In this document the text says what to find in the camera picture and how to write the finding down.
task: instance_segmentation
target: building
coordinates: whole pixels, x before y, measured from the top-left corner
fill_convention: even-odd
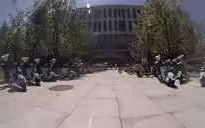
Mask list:
[[[86,15],[86,31],[92,35],[96,56],[122,58],[128,54],[128,43],[134,39],[142,6],[101,5],[79,8]]]

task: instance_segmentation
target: concrete pavement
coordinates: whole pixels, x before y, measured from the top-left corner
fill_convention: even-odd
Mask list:
[[[72,85],[50,91],[54,85]],[[205,128],[205,88],[173,90],[117,71],[43,83],[27,93],[0,90],[0,128]]]

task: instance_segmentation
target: motorcycle wheel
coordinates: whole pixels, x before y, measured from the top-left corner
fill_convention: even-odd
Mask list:
[[[22,92],[27,92],[27,84],[26,83],[21,83],[20,86],[22,88]]]
[[[200,80],[200,84],[201,84],[201,87],[205,87],[205,78],[204,77]]]
[[[142,76],[143,76],[143,74],[142,74],[141,71],[137,71],[136,74],[137,74],[137,76],[138,76],[139,78],[142,78]]]
[[[35,80],[35,84],[36,84],[36,86],[41,86],[41,80],[40,79],[36,79]]]
[[[122,74],[122,71],[121,71],[121,70],[118,70],[118,73],[119,73],[119,74]]]

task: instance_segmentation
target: foliage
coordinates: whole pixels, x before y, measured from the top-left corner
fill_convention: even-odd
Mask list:
[[[199,40],[193,22],[176,0],[146,0],[135,27],[133,51],[166,57],[193,53]]]
[[[85,32],[85,16],[74,0],[35,0],[27,11],[9,15],[0,28],[0,50],[21,56],[43,55],[73,57],[90,50],[91,40]]]

